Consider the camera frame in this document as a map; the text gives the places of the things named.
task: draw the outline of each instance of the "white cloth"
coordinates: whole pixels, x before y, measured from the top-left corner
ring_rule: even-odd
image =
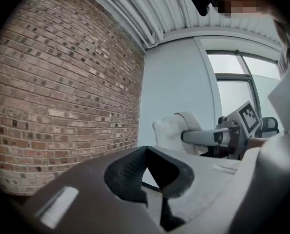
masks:
[[[173,151],[201,155],[208,152],[207,147],[195,146],[182,141],[184,131],[202,130],[193,112],[180,112],[154,121],[152,127],[155,132],[156,146]]]

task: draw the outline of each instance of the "red brick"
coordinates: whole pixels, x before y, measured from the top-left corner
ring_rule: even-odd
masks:
[[[53,157],[54,152],[49,151],[35,151],[35,150],[24,150],[25,157]]]
[[[13,171],[15,168],[14,168],[14,165],[0,162],[0,169],[5,169],[5,170],[8,170],[8,171]]]
[[[44,106],[49,106],[49,107],[55,107],[55,101],[52,99],[48,99],[45,97],[37,96],[37,95],[32,95],[32,94],[27,94],[25,97],[26,101],[33,102],[36,104],[41,104]]]
[[[35,58],[35,57],[32,57],[32,56],[27,56],[25,59],[24,59],[25,62],[29,63],[29,64],[32,64],[32,65],[37,65],[39,59]]]
[[[84,76],[84,77],[88,77],[88,72],[83,70],[82,68],[76,67],[75,65],[68,63],[68,62],[63,62],[62,64],[63,68],[66,68],[78,75]]]
[[[0,161],[11,172],[1,185],[32,195],[79,162],[135,145],[144,53],[93,0],[23,0],[17,11],[0,32],[0,160],[12,162]]]
[[[9,87],[0,84],[0,94],[10,96],[11,89]]]
[[[45,149],[45,143],[44,142],[31,142],[31,147],[33,149],[38,149],[38,150],[44,150]]]
[[[29,102],[7,97],[4,99],[3,105],[7,107],[17,108],[24,111],[29,111],[31,104]]]
[[[49,57],[47,61],[57,66],[61,66],[63,62],[63,60],[56,57]]]
[[[34,90],[35,90],[34,85],[29,84],[29,83],[22,81],[22,80],[10,79],[9,85],[16,87],[16,88],[23,89],[23,90],[27,90],[29,92],[34,92]]]
[[[42,96],[46,96],[47,97],[47,96],[50,95],[51,90],[48,89],[48,88],[37,86],[36,89],[35,89],[35,92],[38,95],[42,95]]]

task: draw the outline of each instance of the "ceiling beam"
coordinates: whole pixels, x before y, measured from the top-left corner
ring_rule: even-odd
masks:
[[[176,29],[178,29],[178,26],[177,26],[177,23],[176,23],[176,18],[175,18],[175,16],[174,16],[174,13],[172,12],[172,7],[171,7],[171,3],[170,3],[170,1],[169,1],[169,0],[163,0],[163,1],[166,3],[166,6],[167,6],[167,8],[168,8],[168,12],[169,12],[169,14],[171,15],[171,18],[172,18],[172,20],[173,20],[174,27],[175,27]]]
[[[157,0],[148,0],[149,4],[151,5],[153,11],[156,13],[156,16],[159,20],[159,23],[161,24],[162,28],[164,31],[167,31],[167,24],[164,20],[164,17],[162,16],[163,15],[163,12],[161,12],[161,7],[158,6]]]
[[[177,2],[183,15],[184,25],[186,28],[190,28],[191,25],[189,21],[189,16],[188,16],[185,0],[177,0]]]
[[[166,33],[164,35],[164,40],[159,41],[158,44],[165,43],[168,41],[173,41],[177,39],[189,38],[189,37],[200,37],[200,36],[225,36],[234,37],[240,39],[246,39],[254,41],[265,46],[271,47],[274,50],[279,51],[281,45],[267,37],[258,35],[246,30],[240,30],[235,28],[227,27],[194,27],[189,29],[181,29]]]
[[[160,29],[158,28],[158,25],[151,13],[151,11],[148,9],[147,5],[144,3],[143,0],[131,0],[134,2],[134,5],[136,6],[137,10],[141,12],[146,18],[146,22],[154,29],[154,32],[156,33],[159,40],[163,40],[164,36],[161,34]]]
[[[155,44],[156,41],[152,36],[152,33],[150,32],[150,29],[147,27],[146,23],[143,21],[141,15],[138,13],[138,11],[135,10],[135,8],[132,6],[132,4],[128,0],[113,0],[115,4],[120,4],[125,10],[127,10],[127,13],[129,14],[130,18],[133,18],[136,23],[139,25],[139,27],[142,29],[144,34],[146,35],[147,39],[151,44]]]
[[[148,48],[148,43],[144,39],[141,32],[136,28],[134,23],[130,20],[130,18],[112,0],[95,1],[102,5],[106,11],[108,11],[116,20],[122,24],[122,26],[127,30],[128,33],[132,35],[136,43],[145,52],[143,44],[145,45],[145,48]]]

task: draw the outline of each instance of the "person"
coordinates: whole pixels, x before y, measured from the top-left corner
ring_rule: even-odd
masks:
[[[223,5],[222,14],[225,16],[235,17],[238,14],[248,13],[268,15],[273,19],[282,45],[278,60],[278,71],[282,77],[290,66],[290,25],[278,9],[267,0],[218,0],[218,4]],[[247,143],[247,150],[261,147],[267,140],[267,138],[251,137]]]

